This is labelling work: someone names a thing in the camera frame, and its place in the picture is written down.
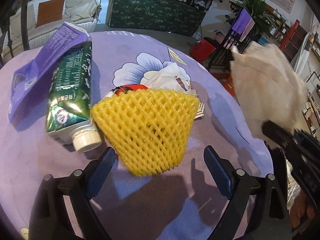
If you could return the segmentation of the person's right hand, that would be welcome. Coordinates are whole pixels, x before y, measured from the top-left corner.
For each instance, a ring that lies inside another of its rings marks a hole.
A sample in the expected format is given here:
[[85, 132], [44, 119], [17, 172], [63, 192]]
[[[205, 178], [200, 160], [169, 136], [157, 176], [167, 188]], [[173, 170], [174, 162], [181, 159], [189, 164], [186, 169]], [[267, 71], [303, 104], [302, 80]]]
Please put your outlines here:
[[315, 217], [315, 211], [303, 190], [295, 198], [295, 201], [290, 209], [290, 223], [292, 228], [297, 228], [300, 225], [301, 218], [307, 214], [309, 219]]

